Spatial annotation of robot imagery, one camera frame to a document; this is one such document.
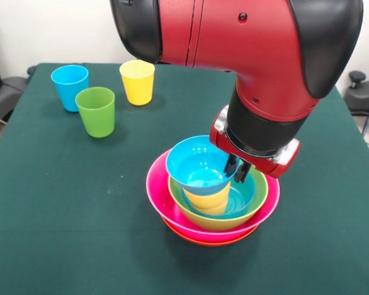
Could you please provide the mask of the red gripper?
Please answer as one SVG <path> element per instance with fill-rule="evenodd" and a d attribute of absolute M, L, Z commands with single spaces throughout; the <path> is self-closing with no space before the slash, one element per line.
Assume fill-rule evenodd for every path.
<path fill-rule="evenodd" d="M 210 141 L 218 149 L 221 149 L 229 155 L 224 168 L 226 177 L 233 174 L 237 183 L 243 183 L 253 165 L 258 171 L 272 178 L 278 178 L 283 175 L 295 160 L 301 143 L 297 139 L 291 140 L 276 155 L 266 158 L 255 157 L 246 154 L 239 148 L 235 147 L 225 130 L 226 119 L 216 118 L 210 130 Z"/>

